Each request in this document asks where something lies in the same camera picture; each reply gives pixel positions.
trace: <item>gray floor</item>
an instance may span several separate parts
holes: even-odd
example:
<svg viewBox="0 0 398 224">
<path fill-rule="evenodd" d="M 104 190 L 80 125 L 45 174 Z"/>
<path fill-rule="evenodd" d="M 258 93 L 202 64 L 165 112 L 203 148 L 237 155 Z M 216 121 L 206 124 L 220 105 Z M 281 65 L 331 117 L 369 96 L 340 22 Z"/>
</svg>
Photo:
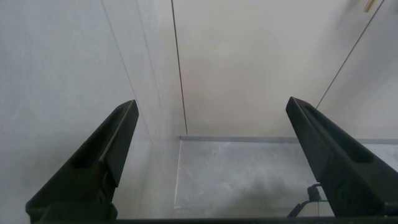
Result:
<svg viewBox="0 0 398 224">
<path fill-rule="evenodd" d="M 365 146 L 398 170 L 398 146 Z M 175 216 L 285 217 L 314 183 L 298 143 L 182 141 Z"/>
</svg>

